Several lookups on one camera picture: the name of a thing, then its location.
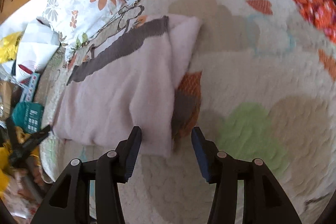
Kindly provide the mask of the yellow plastic bag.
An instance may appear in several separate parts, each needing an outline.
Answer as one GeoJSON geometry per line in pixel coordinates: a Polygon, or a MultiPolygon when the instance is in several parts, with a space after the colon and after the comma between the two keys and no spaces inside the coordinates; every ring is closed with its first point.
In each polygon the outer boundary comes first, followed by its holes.
{"type": "Polygon", "coordinates": [[[1,39],[1,47],[0,47],[1,64],[15,60],[17,58],[18,47],[23,34],[24,34],[23,31],[14,32],[1,39]]]}

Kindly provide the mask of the white paper bag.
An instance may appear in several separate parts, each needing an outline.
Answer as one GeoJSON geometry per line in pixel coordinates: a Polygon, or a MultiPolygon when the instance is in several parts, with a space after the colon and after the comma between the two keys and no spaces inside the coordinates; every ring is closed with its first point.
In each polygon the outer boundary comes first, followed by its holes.
{"type": "Polygon", "coordinates": [[[30,22],[19,42],[15,63],[15,78],[22,82],[30,74],[44,71],[47,63],[59,48],[58,34],[37,19],[30,22]]]}

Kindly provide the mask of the teal packaged box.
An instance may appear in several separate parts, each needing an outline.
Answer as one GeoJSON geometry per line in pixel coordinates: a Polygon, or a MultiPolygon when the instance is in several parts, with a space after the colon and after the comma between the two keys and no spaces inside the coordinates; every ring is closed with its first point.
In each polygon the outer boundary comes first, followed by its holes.
{"type": "Polygon", "coordinates": [[[35,102],[19,102],[11,118],[14,124],[20,127],[25,133],[33,134],[41,130],[44,107],[35,102]]]}

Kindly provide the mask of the quilted patterned bedspread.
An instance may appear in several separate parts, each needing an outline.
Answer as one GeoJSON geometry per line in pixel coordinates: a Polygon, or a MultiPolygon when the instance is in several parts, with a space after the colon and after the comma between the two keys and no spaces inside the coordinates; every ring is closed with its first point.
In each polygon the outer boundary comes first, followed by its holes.
{"type": "MultiPolygon", "coordinates": [[[[292,0],[141,0],[100,29],[74,64],[136,16],[168,13],[203,23],[188,71],[198,75],[187,80],[195,95],[201,89],[196,125],[232,157],[263,159],[302,223],[316,223],[335,191],[335,46],[292,0]]],[[[139,155],[119,186],[126,223],[207,222],[215,186],[202,178],[190,135],[175,140],[169,158],[139,155]]],[[[40,155],[56,181],[73,158],[107,151],[52,134],[40,155]]]]}

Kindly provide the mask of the light blue patterned strip box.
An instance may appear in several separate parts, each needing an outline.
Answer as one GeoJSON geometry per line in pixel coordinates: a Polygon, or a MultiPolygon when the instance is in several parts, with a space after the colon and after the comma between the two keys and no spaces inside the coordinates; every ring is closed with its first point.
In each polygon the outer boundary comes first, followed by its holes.
{"type": "Polygon", "coordinates": [[[23,90],[19,102],[32,102],[40,79],[39,73],[33,73],[24,80],[23,90]]]}

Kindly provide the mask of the pale pink floral cardigan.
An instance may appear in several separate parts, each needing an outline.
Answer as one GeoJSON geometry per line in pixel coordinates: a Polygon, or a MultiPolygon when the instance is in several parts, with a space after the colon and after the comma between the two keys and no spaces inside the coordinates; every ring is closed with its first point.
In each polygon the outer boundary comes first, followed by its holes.
{"type": "Polygon", "coordinates": [[[83,145],[114,148],[138,126],[141,153],[169,157],[174,104],[179,102],[182,117],[195,104],[175,91],[201,24],[184,15],[150,16],[74,67],[56,108],[54,133],[83,145]]]}

